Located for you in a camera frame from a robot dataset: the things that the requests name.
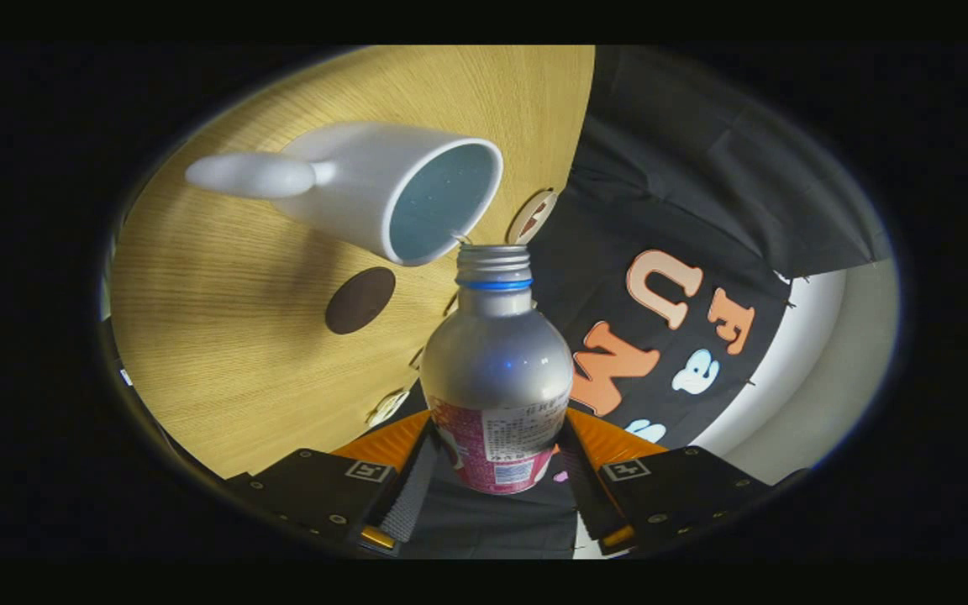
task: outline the gold connector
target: gold connector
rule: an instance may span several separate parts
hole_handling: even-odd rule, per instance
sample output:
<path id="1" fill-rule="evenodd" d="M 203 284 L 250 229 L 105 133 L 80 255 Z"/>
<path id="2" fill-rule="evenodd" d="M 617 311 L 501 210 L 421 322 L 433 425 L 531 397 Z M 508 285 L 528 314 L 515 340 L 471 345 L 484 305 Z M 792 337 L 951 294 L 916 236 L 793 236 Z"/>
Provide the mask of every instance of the gold connector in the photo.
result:
<path id="1" fill-rule="evenodd" d="M 387 550 L 395 548 L 395 539 L 381 532 L 380 529 L 373 528 L 371 525 L 365 525 L 365 528 L 360 532 L 360 536 L 365 541 L 368 541 L 369 544 L 373 544 L 373 546 L 387 548 Z"/>

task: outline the wood grain surface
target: wood grain surface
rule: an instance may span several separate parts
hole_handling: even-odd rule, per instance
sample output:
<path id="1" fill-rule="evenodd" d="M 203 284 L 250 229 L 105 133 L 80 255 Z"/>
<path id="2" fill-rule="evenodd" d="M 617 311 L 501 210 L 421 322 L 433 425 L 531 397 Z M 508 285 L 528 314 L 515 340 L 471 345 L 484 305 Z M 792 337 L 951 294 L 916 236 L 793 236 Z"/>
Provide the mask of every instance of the wood grain surface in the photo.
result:
<path id="1" fill-rule="evenodd" d="M 591 46 L 376 46 L 258 91 L 193 135 L 151 177 L 118 239 L 111 311 L 122 360 L 164 428 L 229 477 L 296 448 L 331 451 L 366 429 L 456 291 L 457 249 L 400 267 L 266 202 L 189 187 L 205 155 L 280 150 L 318 126 L 371 119 L 475 135 L 504 172 L 470 234 L 502 244 L 536 192 L 561 191 L 592 79 Z M 325 326 L 357 272 L 387 267 L 391 302 L 352 334 Z"/>

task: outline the black cloth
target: black cloth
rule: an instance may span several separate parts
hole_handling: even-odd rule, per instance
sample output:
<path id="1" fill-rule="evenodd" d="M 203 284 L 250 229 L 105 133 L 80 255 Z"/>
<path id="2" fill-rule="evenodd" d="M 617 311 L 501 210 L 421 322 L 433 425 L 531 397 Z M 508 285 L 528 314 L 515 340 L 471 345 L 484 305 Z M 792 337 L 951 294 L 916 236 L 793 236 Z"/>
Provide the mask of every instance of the black cloth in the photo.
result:
<path id="1" fill-rule="evenodd" d="M 761 258 L 711 223 L 599 172 L 577 169 L 571 175 L 529 249 L 537 308 L 567 338 L 572 352 L 592 352 L 583 340 L 600 321 L 635 348 L 660 352 L 648 375 L 613 379 L 622 402 L 602 418 L 623 429 L 634 421 L 660 425 L 665 433 L 657 443 L 667 448 L 688 445 L 753 376 L 779 329 L 791 291 Z M 648 278 L 650 290 L 672 302 L 687 303 L 679 329 L 670 329 L 627 291 L 629 266 L 646 250 L 660 250 L 704 272 L 692 297 L 664 276 L 654 273 Z M 735 303 L 755 310 L 749 336 L 737 355 L 727 353 L 729 342 L 708 321 L 720 287 Z M 714 381 L 699 394 L 676 391 L 672 380 L 700 350 L 719 363 Z M 575 371 L 584 374 L 584 368 Z M 584 403 L 570 405 L 592 413 Z"/>
<path id="2" fill-rule="evenodd" d="M 575 166 L 703 218 L 787 278 L 892 255 L 823 137 L 664 51 L 597 46 Z"/>

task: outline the pink label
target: pink label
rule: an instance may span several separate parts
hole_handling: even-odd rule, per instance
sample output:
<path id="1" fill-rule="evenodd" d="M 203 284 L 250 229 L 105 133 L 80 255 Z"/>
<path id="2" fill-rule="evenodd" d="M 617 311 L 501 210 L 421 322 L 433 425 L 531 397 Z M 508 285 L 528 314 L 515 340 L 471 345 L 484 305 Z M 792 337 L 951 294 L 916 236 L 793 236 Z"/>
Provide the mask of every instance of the pink label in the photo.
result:
<path id="1" fill-rule="evenodd" d="M 564 395 L 529 407 L 482 411 L 428 397 L 454 471 L 467 486 L 489 494 L 525 491 L 543 478 L 567 401 Z"/>

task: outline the aluminum bottle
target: aluminum bottle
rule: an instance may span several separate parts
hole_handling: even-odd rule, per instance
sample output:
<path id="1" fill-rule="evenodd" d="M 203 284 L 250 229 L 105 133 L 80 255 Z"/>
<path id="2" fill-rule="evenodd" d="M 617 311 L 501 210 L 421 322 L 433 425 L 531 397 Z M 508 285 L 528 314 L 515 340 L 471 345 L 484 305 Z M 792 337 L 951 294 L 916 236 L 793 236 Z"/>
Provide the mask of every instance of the aluminum bottle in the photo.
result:
<path id="1" fill-rule="evenodd" d="M 523 245 L 462 245 L 458 309 L 431 334 L 420 384 L 454 470 L 489 494 L 545 477 L 573 383 L 570 349 L 533 308 Z"/>

